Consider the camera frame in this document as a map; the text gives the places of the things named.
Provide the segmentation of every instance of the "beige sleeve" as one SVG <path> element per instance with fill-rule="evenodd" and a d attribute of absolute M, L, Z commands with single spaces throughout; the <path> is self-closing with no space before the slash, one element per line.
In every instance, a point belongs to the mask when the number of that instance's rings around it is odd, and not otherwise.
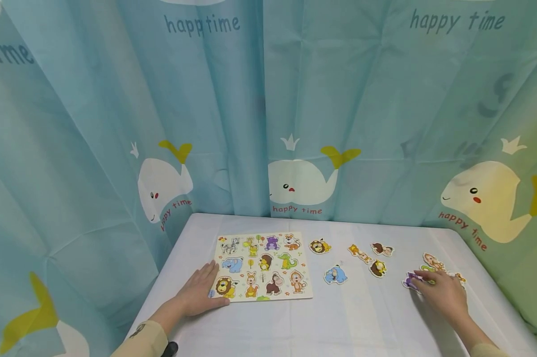
<path fill-rule="evenodd" d="M 145 321 L 111 357 L 161 357 L 168 343 L 167 335 L 159 323 Z"/>
<path fill-rule="evenodd" d="M 479 343 L 471 350 L 471 357 L 508 357 L 508 354 L 493 345 Z"/>

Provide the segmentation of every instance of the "animal illustration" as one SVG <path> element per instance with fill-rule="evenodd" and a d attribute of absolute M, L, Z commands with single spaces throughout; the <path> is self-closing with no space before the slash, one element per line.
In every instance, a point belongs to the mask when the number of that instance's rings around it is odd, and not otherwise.
<path fill-rule="evenodd" d="M 359 259 L 363 260 L 363 262 L 366 264 L 369 264 L 373 260 L 365 252 L 359 250 L 358 246 L 355 244 L 350 245 L 350 247 L 348 247 L 348 251 L 350 251 L 353 256 L 357 256 Z"/>
<path fill-rule="evenodd" d="M 393 247 L 387 247 L 381 243 L 372 243 L 373 252 L 377 255 L 383 254 L 385 256 L 391 256 L 393 254 Z"/>
<path fill-rule="evenodd" d="M 282 268 L 285 270 L 294 268 L 298 265 L 298 259 L 291 259 L 292 257 L 288 253 L 282 253 L 278 258 L 282 259 Z"/>
<path fill-rule="evenodd" d="M 193 191 L 193 180 L 185 166 L 192 145 L 186 143 L 177 150 L 172 143 L 163 140 L 159 146 L 169 149 L 181 162 L 181 175 L 170 163 L 159 159 L 145 159 L 141 164 L 137 189 L 145 217 L 151 223 L 161 221 L 159 217 L 168 203 Z"/>
<path fill-rule="evenodd" d="M 260 266 L 260 270 L 268 271 L 270 270 L 271 265 L 272 265 L 272 255 L 263 254 L 260 256 L 260 262 L 258 263 L 258 266 Z"/>
<path fill-rule="evenodd" d="M 403 286 L 406 287 L 407 289 L 413 289 L 419 294 L 421 294 L 417 286 L 415 286 L 415 284 L 413 284 L 413 282 L 411 281 L 412 278 L 418 279 L 419 281 L 423 281 L 422 277 L 420 277 L 419 275 L 415 273 L 411 273 L 410 271 L 408 271 L 407 278 L 405 278 L 404 281 L 401 282 L 401 284 L 403 284 Z"/>
<path fill-rule="evenodd" d="M 247 271 L 246 275 L 246 285 L 248 285 L 248 287 L 246 288 L 244 296 L 247 298 L 255 298 L 256 291 L 258 290 L 258 285 L 256 285 L 256 271 L 253 271 L 252 273 Z"/>
<path fill-rule="evenodd" d="M 220 277 L 215 286 L 215 290 L 219 293 L 220 296 L 224 298 L 234 298 L 235 297 L 235 286 L 239 282 L 233 281 L 229 277 Z"/>
<path fill-rule="evenodd" d="M 232 254 L 236 252 L 237 245 L 240 244 L 240 238 L 234 237 L 231 240 L 231 244 L 221 244 L 223 254 Z"/>
<path fill-rule="evenodd" d="M 372 266 L 369 267 L 369 270 L 372 272 L 372 274 L 375 277 L 381 278 L 385 275 L 387 272 L 387 268 L 385 267 L 385 263 L 381 260 L 375 260 L 375 262 L 372 264 Z"/>
<path fill-rule="evenodd" d="M 307 286 L 303 281 L 302 274 L 298 270 L 295 270 L 290 274 L 290 284 L 294 288 L 293 294 L 302 294 L 303 289 Z"/>
<path fill-rule="evenodd" d="M 326 243 L 324 238 L 321 240 L 313 240 L 312 243 L 310 243 L 310 250 L 316 254 L 327 253 L 330 249 L 332 249 L 332 246 Z"/>
<path fill-rule="evenodd" d="M 275 203 L 297 203 L 305 206 L 328 200 L 336 189 L 338 169 L 357 157 L 361 150 L 351 149 L 340 154 L 332 146 L 322 147 L 334 166 L 326 180 L 320 169 L 305 160 L 279 160 L 268 164 L 270 200 Z"/>
<path fill-rule="evenodd" d="M 284 279 L 280 277 L 280 274 L 278 272 L 275 272 L 272 274 L 272 280 L 267 284 L 267 295 L 279 296 L 280 293 L 280 286 L 284 285 Z"/>
<path fill-rule="evenodd" d="M 341 285 L 347 279 L 348 277 L 346 277 L 346 273 L 344 272 L 344 270 L 342 270 L 342 268 L 340 268 L 339 265 L 332 267 L 324 274 L 324 281 L 328 284 L 338 283 Z"/>
<path fill-rule="evenodd" d="M 278 238 L 276 238 L 275 236 L 267 237 L 267 246 L 264 247 L 264 250 L 269 251 L 270 249 L 280 249 L 280 247 L 278 247 Z"/>
<path fill-rule="evenodd" d="M 425 263 L 435 268 L 435 270 L 445 271 L 445 264 L 439 262 L 437 258 L 435 258 L 433 255 L 430 255 L 429 253 L 424 253 L 423 260 L 425 260 Z"/>
<path fill-rule="evenodd" d="M 300 248 L 300 240 L 294 237 L 294 234 L 284 234 L 284 247 L 289 251 Z"/>
<path fill-rule="evenodd" d="M 537 176 L 532 176 L 534 196 L 529 213 L 512 219 L 520 178 L 497 161 L 478 163 L 449 181 L 441 203 L 471 218 L 490 239 L 508 243 L 537 216 Z"/>
<path fill-rule="evenodd" d="M 246 241 L 242 244 L 243 247 L 248 247 L 248 256 L 254 258 L 258 255 L 258 245 L 253 243 L 254 237 L 246 238 Z"/>
<path fill-rule="evenodd" d="M 240 270 L 242 268 L 242 256 L 239 256 L 238 258 L 227 258 L 225 261 L 221 264 L 222 268 L 227 268 L 229 270 L 229 273 L 240 273 Z"/>
<path fill-rule="evenodd" d="M 58 357 L 89 357 L 88 341 L 79 331 L 60 320 L 50 292 L 34 272 L 30 273 L 30 283 L 39 307 L 17 316 L 6 324 L 2 332 L 0 354 L 7 353 L 16 343 L 28 338 L 33 332 L 54 328 L 64 347 L 64 353 Z"/>

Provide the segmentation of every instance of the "number print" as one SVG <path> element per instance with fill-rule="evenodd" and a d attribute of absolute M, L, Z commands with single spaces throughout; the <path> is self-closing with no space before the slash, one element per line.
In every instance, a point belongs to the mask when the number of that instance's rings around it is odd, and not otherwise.
<path fill-rule="evenodd" d="M 494 83 L 494 94 L 498 97 L 498 104 L 504 102 L 506 92 L 508 92 L 508 82 L 512 80 L 514 75 L 512 73 L 506 73 L 500 76 Z M 490 109 L 482 101 L 478 103 L 478 112 L 486 118 L 493 118 L 498 113 L 498 109 Z"/>

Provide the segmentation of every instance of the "white tablecloth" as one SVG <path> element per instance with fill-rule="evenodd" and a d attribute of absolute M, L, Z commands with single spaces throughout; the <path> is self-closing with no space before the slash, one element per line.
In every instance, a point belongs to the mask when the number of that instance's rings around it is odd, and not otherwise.
<path fill-rule="evenodd" d="M 181 324 L 170 335 L 177 356 L 468 356 L 449 325 L 405 289 L 405 273 L 429 252 L 467 282 L 471 315 L 512 357 L 537 356 L 537 341 L 523 320 L 452 230 L 193 214 L 168 258 L 130 333 L 173 297 L 193 271 L 211 260 L 219 235 L 300 231 L 304 241 L 325 238 L 332 250 L 306 252 L 314 298 L 234 303 Z M 395 248 L 384 278 L 375 278 L 348 247 L 375 256 L 370 243 Z M 348 281 L 327 285 L 323 274 L 341 264 Z"/>

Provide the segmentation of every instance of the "lion puzzle piece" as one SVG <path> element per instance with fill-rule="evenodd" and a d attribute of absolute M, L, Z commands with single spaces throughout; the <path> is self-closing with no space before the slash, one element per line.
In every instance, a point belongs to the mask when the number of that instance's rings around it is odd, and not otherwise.
<path fill-rule="evenodd" d="M 330 249 L 332 249 L 332 246 L 326 243 L 324 238 L 321 238 L 321 240 L 313 240 L 312 243 L 310 243 L 310 250 L 316 254 L 327 253 Z"/>
<path fill-rule="evenodd" d="M 374 277 L 383 278 L 385 273 L 387 273 L 387 267 L 384 262 L 376 259 L 372 266 L 369 267 L 369 271 L 372 272 Z"/>
<path fill-rule="evenodd" d="M 363 262 L 366 264 L 369 264 L 373 260 L 372 257 L 367 255 L 365 252 L 360 251 L 358 246 L 355 244 L 350 245 L 350 247 L 348 247 L 348 251 L 350 251 L 353 256 L 357 256 L 359 259 L 363 260 Z"/>
<path fill-rule="evenodd" d="M 395 252 L 395 249 L 393 247 L 388 247 L 387 245 L 383 245 L 381 243 L 372 243 L 371 244 L 373 252 L 377 255 L 385 255 L 385 256 L 392 256 L 393 252 Z"/>

